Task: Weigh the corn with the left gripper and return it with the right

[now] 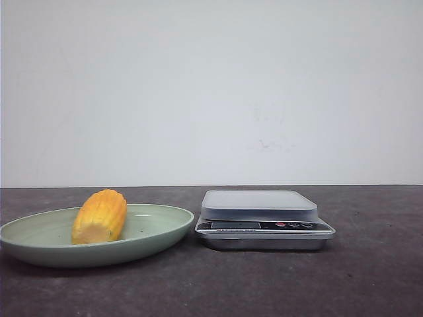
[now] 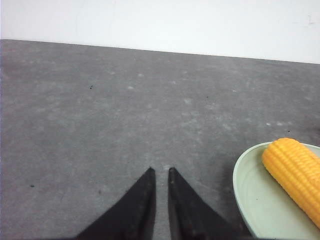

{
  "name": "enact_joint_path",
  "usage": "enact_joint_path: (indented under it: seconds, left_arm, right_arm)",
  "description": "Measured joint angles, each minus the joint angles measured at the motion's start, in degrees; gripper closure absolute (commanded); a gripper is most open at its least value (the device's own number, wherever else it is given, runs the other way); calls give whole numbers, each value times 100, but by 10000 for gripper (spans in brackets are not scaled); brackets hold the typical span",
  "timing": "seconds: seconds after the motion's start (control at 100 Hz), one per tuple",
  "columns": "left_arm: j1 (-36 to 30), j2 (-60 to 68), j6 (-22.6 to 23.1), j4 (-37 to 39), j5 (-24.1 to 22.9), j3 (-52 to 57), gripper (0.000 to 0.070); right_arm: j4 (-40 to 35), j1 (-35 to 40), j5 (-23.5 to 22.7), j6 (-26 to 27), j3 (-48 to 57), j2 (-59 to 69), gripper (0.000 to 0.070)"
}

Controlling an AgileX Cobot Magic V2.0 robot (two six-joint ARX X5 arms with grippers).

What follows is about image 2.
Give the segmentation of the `left gripper black right claw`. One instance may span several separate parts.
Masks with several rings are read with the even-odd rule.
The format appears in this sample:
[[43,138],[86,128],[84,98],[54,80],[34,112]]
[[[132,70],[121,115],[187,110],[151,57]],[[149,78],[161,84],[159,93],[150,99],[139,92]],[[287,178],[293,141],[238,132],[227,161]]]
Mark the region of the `left gripper black right claw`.
[[172,240],[251,240],[214,211],[174,167],[168,171],[168,217]]

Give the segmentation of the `left gripper black left claw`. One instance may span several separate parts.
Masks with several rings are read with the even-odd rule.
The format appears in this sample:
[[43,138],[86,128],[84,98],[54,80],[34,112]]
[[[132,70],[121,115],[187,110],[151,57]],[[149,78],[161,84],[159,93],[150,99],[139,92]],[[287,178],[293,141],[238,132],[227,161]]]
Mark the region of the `left gripper black left claw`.
[[151,240],[156,216],[156,173],[148,168],[77,240]]

